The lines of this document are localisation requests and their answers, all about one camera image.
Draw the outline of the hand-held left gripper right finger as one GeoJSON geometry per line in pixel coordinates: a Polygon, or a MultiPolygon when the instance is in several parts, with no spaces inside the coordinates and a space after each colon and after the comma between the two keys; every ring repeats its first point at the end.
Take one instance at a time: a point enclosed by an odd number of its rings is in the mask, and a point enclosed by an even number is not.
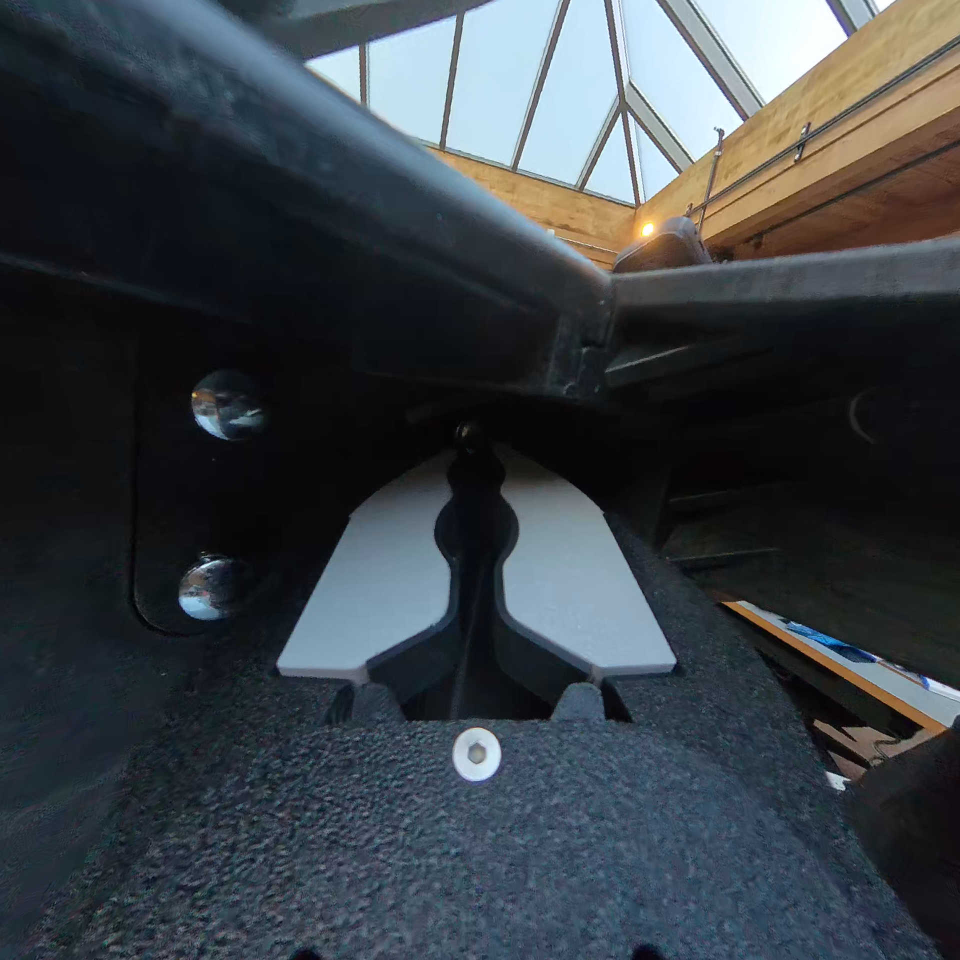
{"type": "Polygon", "coordinates": [[[503,469],[506,542],[497,604],[517,637],[518,678],[565,685],[547,669],[604,681],[666,675],[677,657],[604,511],[578,486],[510,446],[503,469]]]}

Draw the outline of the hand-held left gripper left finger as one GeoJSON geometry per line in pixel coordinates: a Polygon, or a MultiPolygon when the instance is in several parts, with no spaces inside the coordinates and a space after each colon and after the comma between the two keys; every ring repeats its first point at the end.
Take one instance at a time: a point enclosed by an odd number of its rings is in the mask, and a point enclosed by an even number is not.
{"type": "Polygon", "coordinates": [[[438,545],[450,503],[446,450],[351,514],[276,668],[294,678],[436,685],[458,659],[455,561],[438,545]]]}

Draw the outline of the white desk with wooden edge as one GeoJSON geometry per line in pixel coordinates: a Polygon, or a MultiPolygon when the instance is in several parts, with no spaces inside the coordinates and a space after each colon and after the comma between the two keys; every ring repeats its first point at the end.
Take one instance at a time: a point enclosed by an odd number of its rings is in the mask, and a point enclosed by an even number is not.
{"type": "Polygon", "coordinates": [[[959,694],[953,687],[877,654],[877,664],[850,662],[788,632],[785,621],[791,619],[748,601],[722,600],[720,605],[925,730],[942,733],[958,718],[959,694]]]}

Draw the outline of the chrome dome bolt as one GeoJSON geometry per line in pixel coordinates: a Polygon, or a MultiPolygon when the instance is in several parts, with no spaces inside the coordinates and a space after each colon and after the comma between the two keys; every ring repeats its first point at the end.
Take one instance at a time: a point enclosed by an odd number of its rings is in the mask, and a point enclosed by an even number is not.
{"type": "Polygon", "coordinates": [[[258,381],[232,368],[215,369],[200,378],[191,390],[190,408],[202,430],[227,442],[257,436],[269,422],[258,381]]]}
{"type": "Polygon", "coordinates": [[[180,578],[177,604],[188,618],[220,621],[239,613],[255,586],[254,569],[245,559],[203,551],[180,578]]]}

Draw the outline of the blue cloth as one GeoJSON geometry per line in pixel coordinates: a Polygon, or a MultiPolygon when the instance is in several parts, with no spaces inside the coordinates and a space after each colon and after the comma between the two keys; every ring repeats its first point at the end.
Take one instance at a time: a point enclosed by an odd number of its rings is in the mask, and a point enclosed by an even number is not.
{"type": "Polygon", "coordinates": [[[814,630],[801,623],[786,620],[784,628],[792,635],[802,638],[805,642],[818,645],[823,649],[830,651],[836,657],[856,664],[876,665],[880,659],[869,652],[866,652],[856,646],[845,643],[835,637],[822,633],[820,630],[814,630]]]}

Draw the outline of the black office chair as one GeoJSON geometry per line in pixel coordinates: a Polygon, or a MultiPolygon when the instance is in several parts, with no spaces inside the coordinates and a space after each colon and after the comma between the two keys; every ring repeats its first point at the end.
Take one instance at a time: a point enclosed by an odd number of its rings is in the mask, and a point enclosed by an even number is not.
{"type": "Polygon", "coordinates": [[[713,262],[697,224],[687,216],[679,216],[655,224],[648,235],[641,235],[625,246],[618,253],[611,272],[659,271],[713,262]]]}

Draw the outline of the glass skylight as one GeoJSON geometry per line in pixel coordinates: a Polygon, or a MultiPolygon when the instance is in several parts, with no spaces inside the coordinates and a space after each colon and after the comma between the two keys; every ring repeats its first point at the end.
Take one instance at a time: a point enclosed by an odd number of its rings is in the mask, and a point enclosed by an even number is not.
{"type": "Polygon", "coordinates": [[[305,65],[428,145],[637,205],[889,6],[490,2],[305,65]]]}

